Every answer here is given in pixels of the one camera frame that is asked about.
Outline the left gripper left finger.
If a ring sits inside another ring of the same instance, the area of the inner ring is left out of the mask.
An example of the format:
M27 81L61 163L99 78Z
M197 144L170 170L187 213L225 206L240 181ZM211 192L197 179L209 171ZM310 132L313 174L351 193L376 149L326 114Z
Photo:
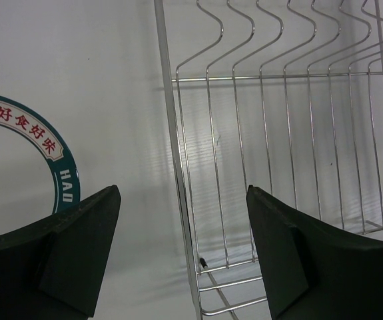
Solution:
M120 207L110 185L0 235L0 319L94 317Z

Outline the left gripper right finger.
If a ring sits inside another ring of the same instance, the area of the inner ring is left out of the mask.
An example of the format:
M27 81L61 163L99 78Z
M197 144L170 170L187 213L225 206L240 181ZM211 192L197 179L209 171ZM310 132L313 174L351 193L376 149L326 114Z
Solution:
M273 319L383 319L383 241L250 185L248 216Z

